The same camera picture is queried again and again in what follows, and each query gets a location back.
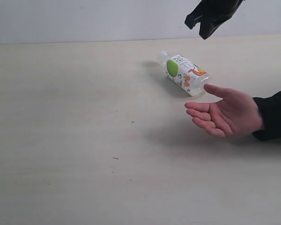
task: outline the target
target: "black jacket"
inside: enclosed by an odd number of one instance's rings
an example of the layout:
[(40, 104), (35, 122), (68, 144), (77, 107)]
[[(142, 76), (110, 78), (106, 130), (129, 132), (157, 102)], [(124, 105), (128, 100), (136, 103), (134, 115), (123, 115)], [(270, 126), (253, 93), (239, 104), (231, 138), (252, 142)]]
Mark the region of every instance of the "black jacket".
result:
[(281, 91), (272, 97), (253, 99), (259, 107), (265, 128), (254, 132), (254, 137), (261, 141), (281, 138)]

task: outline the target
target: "green circle on label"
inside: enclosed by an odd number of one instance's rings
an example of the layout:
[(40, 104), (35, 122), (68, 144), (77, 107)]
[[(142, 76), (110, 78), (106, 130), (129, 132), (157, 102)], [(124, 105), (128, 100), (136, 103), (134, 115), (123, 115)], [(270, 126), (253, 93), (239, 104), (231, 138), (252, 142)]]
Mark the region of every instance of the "green circle on label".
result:
[(167, 62), (167, 70), (172, 77), (175, 77), (178, 74), (179, 65), (175, 63), (173, 60), (169, 60)]

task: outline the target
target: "open palm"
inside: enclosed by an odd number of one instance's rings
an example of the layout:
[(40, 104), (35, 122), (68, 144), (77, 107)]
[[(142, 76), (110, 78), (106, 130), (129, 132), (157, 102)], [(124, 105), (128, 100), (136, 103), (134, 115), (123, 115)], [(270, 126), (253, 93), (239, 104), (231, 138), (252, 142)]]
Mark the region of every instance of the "open palm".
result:
[(200, 128), (216, 137), (248, 135), (262, 129), (262, 118), (253, 98), (243, 92), (205, 84), (206, 92), (222, 98), (215, 103), (188, 102), (186, 112)]

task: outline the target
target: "plastic bottle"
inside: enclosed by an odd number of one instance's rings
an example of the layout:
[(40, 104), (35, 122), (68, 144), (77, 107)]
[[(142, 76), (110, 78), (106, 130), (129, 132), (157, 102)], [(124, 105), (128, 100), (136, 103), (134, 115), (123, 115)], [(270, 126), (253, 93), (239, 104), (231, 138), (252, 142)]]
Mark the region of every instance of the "plastic bottle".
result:
[(191, 96), (204, 91), (204, 84), (210, 79), (207, 72), (180, 54), (162, 51), (158, 61), (167, 76)]

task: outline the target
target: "table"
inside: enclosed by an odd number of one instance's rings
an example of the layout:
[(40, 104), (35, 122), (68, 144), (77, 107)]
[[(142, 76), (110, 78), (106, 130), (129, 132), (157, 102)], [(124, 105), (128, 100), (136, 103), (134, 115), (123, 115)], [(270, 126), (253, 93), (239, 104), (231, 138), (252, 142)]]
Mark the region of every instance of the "table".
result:
[(156, 62), (281, 90), (281, 35), (0, 45), (0, 225), (281, 225), (281, 140), (222, 140)]

